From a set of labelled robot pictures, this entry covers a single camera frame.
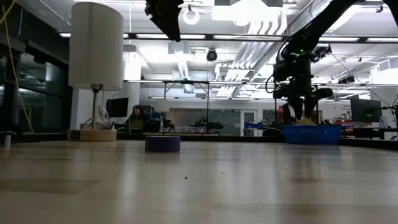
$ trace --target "blue basket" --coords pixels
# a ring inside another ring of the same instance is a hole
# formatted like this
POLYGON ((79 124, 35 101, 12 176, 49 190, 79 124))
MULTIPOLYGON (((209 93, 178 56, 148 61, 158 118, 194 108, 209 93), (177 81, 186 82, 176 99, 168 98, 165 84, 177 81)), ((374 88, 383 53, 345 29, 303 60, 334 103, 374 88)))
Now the blue basket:
POLYGON ((283 126, 285 142, 293 144, 339 144, 341 126, 283 126))

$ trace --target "black cable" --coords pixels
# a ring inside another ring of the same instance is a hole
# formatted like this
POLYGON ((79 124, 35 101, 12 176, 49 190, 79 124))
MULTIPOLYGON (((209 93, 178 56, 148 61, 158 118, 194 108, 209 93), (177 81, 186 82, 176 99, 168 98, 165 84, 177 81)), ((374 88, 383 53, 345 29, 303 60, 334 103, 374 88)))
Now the black cable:
MULTIPOLYGON (((383 100, 380 96, 378 96, 377 94, 375 94, 375 92, 373 92, 369 87, 367 87, 364 83, 361 82, 361 80, 359 80, 358 78, 356 78, 356 76, 354 75, 354 73, 352 73, 350 70, 348 70, 348 68, 346 68, 342 62, 340 62, 340 60, 338 60, 338 58, 332 53, 332 55, 334 56, 334 58, 338 61, 338 63, 340 63, 341 66, 343 66, 343 68, 345 68, 345 70, 347 70, 347 72, 349 72, 349 74, 351 74, 360 84, 362 84, 365 88, 367 88, 371 93, 373 93, 373 95, 375 95, 377 98, 379 98, 381 101, 383 101, 388 107, 391 107, 391 105, 389 103, 387 103, 385 100, 383 100)), ((398 128, 398 123, 396 120, 395 115, 395 111, 393 109, 391 109, 393 117, 394 117, 394 122, 398 128)))
POLYGON ((268 88, 267 88, 268 82, 269 82, 269 80, 270 80, 273 76, 274 76, 274 74, 272 74, 272 75, 267 79, 267 81, 266 81, 266 92, 267 92, 267 93, 274 93, 275 90, 276 90, 276 86, 274 86, 274 90, 271 91, 271 92, 269 92, 269 91, 268 91, 268 88))
POLYGON ((387 106, 391 105, 389 103, 387 103, 385 100, 383 100, 380 96, 378 96, 377 94, 375 94, 369 87, 367 87, 366 85, 364 85, 363 82, 361 82, 361 80, 359 80, 358 78, 355 77, 354 73, 352 73, 350 70, 348 70, 348 68, 346 68, 342 62, 340 62, 340 60, 338 60, 338 58, 332 53, 332 55, 334 56, 334 58, 338 61, 338 63, 340 63, 341 66, 343 66, 343 68, 345 68, 345 70, 347 70, 347 72, 349 72, 350 75, 352 75, 360 84, 362 84, 365 88, 367 88, 371 93, 373 93, 373 95, 375 95, 377 98, 379 98, 381 101, 383 101, 387 106))

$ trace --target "door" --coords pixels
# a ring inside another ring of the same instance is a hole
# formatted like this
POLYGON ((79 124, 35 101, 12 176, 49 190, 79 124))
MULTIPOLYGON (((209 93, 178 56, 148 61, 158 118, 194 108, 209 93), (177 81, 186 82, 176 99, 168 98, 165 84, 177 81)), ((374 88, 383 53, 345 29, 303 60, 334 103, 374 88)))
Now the door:
POLYGON ((244 128, 244 124, 247 122, 258 122, 257 112, 257 110, 241 110, 241 136, 257 137, 258 130, 255 130, 253 128, 244 128))

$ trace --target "woman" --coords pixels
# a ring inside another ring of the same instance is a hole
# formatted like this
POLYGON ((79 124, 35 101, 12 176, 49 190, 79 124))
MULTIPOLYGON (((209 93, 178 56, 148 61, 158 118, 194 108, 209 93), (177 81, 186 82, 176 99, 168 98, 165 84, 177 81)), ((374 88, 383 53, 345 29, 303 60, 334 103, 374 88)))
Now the woman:
POLYGON ((136 105, 132 108, 132 114, 126 121, 126 124, 130 124, 131 129, 144 129, 146 121, 145 112, 136 105))

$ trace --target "cable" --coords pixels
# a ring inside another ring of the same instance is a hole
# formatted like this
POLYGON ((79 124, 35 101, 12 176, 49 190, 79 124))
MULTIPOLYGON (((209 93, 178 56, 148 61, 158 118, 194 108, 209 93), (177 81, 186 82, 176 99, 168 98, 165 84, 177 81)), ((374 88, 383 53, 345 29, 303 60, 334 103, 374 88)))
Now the cable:
POLYGON ((389 103, 387 103, 385 100, 383 100, 380 96, 378 96, 377 94, 375 94, 369 87, 367 87, 363 82, 361 82, 361 80, 359 80, 358 78, 356 78, 356 76, 354 75, 354 73, 352 73, 350 70, 348 70, 347 67, 345 67, 343 65, 342 62, 340 62, 340 60, 337 59, 337 57, 332 53, 332 56, 334 56, 334 58, 338 61, 338 63, 343 66, 343 68, 345 70, 347 70, 347 72, 349 72, 350 75, 352 75, 360 84, 362 84, 365 88, 367 88, 371 93, 373 93, 373 95, 375 95, 377 98, 379 98, 381 101, 383 101, 387 106, 391 106, 389 103))
MULTIPOLYGON (((369 87, 367 87, 364 83, 361 82, 361 80, 359 80, 358 78, 356 78, 356 76, 354 75, 354 73, 352 73, 350 70, 348 70, 348 68, 346 68, 342 62, 340 62, 340 60, 337 59, 337 57, 332 53, 332 55, 334 56, 334 58, 338 61, 338 63, 340 63, 341 66, 343 66, 343 68, 345 68, 345 70, 347 70, 347 72, 349 72, 349 74, 351 74, 360 84, 362 84, 363 86, 365 86, 365 88, 367 88, 371 93, 373 93, 373 95, 375 95, 377 98, 379 98, 381 101, 383 101, 388 107, 391 107, 391 105, 389 103, 387 103, 385 100, 383 100, 380 96, 378 96, 377 94, 375 94, 375 92, 373 92, 369 87)), ((392 114, 395 115, 395 111, 393 109, 391 109, 392 114)), ((398 127, 397 124, 397 120, 396 117, 394 117, 394 122, 396 124, 396 126, 398 127)))
POLYGON ((269 82, 269 80, 270 80, 273 76, 274 76, 274 74, 272 74, 272 75, 267 79, 267 81, 266 81, 266 92, 267 92, 267 93, 273 93, 273 92, 275 92, 275 87, 274 87, 274 90, 273 90, 273 91, 268 91, 268 88, 267 88, 268 82, 269 82))
POLYGON ((0 19, 0 25, 6 20, 6 17, 7 17, 8 14, 11 12, 11 9, 14 7, 14 5, 15 5, 15 0, 12 1, 12 3, 11 3, 11 5, 10 5, 10 7, 8 8, 7 12, 5 12, 4 6, 3 6, 3 11, 2 11, 2 12, 4 13, 4 15, 3 15, 3 17, 0 19))
POLYGON ((30 122, 29 116, 27 115, 27 112, 26 112, 26 108, 25 108, 25 104, 24 104, 24 99, 22 98, 22 93, 20 92, 20 89, 19 89, 18 76, 17 76, 17 72, 16 72, 16 69, 15 69, 15 65, 14 65, 14 58, 12 57, 12 49, 11 49, 11 43, 10 43, 10 36, 9 36, 9 33, 8 33, 8 24, 7 24, 6 16, 7 16, 7 14, 11 11, 11 8, 14 6, 14 3, 15 3, 15 0, 13 0, 12 4, 11 4, 11 6, 10 6, 10 8, 8 9, 7 12, 6 12, 5 7, 2 6, 2 11, 3 11, 3 13, 4 13, 4 16, 3 16, 4 19, 2 19, 2 20, 0 21, 0 25, 1 25, 1 23, 3 22, 3 20, 4 20, 4 25, 6 26, 7 44, 8 44, 8 49, 9 49, 9 53, 10 53, 12 71, 13 71, 14 77, 15 77, 15 83, 16 83, 16 85, 17 85, 18 93, 19 93, 19 96, 20 96, 20 98, 21 98, 22 108, 24 109, 25 117, 26 117, 26 120, 27 120, 28 125, 29 125, 29 127, 30 127, 30 131, 31 131, 32 133, 34 133, 34 132, 33 132, 32 123, 30 122))

